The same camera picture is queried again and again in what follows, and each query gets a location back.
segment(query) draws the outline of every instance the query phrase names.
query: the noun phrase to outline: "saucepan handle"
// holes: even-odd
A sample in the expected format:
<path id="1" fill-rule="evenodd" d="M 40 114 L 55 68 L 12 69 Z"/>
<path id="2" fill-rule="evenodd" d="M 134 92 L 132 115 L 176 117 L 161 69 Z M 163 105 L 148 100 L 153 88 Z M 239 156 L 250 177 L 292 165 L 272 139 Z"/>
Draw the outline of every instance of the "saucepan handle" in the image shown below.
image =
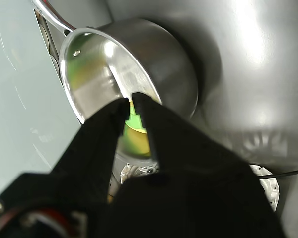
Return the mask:
<path id="1" fill-rule="evenodd" d="M 42 17 L 55 26 L 60 32 L 67 35 L 76 28 L 66 22 L 47 0 L 31 0 L 34 8 Z"/>

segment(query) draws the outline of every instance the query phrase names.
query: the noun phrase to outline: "white countertop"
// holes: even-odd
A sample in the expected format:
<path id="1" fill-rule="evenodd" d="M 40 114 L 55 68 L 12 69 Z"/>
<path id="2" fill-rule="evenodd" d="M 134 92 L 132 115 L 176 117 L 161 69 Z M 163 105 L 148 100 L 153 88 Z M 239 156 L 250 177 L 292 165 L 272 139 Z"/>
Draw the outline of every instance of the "white countertop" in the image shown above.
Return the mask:
<path id="1" fill-rule="evenodd" d="M 0 193 L 47 172 L 79 128 L 29 0 L 0 0 Z"/>

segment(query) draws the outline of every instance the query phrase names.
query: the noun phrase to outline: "robotic arm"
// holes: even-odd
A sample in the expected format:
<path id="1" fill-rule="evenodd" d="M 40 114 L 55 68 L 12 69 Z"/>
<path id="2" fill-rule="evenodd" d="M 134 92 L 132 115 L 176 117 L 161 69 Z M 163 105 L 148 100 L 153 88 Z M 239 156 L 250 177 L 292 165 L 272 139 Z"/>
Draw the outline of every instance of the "robotic arm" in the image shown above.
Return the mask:
<path id="1" fill-rule="evenodd" d="M 285 237 L 246 162 L 150 97 L 132 98 L 159 173 L 129 178 L 107 203 L 130 108 L 117 99 L 85 122 L 49 174 L 23 174 L 2 193 L 0 238 Z"/>

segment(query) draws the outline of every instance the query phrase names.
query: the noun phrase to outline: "stainless steel saucepan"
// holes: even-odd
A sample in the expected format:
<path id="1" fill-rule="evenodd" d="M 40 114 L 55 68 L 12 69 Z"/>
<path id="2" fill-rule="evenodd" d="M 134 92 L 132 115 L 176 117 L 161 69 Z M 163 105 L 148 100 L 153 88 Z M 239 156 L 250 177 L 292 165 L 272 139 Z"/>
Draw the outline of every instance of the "stainless steel saucepan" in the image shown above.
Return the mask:
<path id="1" fill-rule="evenodd" d="M 75 29 L 47 0 L 31 1 L 66 35 L 59 55 L 61 77 L 81 123 L 117 98 L 131 101 L 133 92 L 143 92 L 185 118 L 192 115 L 198 98 L 196 75 L 181 45 L 165 29 L 143 19 Z M 146 131 L 137 115 L 126 125 L 128 151 L 148 154 Z"/>

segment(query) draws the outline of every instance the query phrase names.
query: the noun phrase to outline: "black cable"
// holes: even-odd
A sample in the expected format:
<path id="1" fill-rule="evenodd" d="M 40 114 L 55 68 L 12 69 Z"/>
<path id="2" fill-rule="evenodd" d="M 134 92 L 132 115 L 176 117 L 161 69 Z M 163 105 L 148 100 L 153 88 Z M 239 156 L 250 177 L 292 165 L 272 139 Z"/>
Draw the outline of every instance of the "black cable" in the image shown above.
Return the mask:
<path id="1" fill-rule="evenodd" d="M 280 178 L 286 176 L 298 175 L 298 170 L 280 173 L 280 174 L 272 174 L 272 175 L 259 175 L 258 179 L 272 179 L 272 178 Z"/>

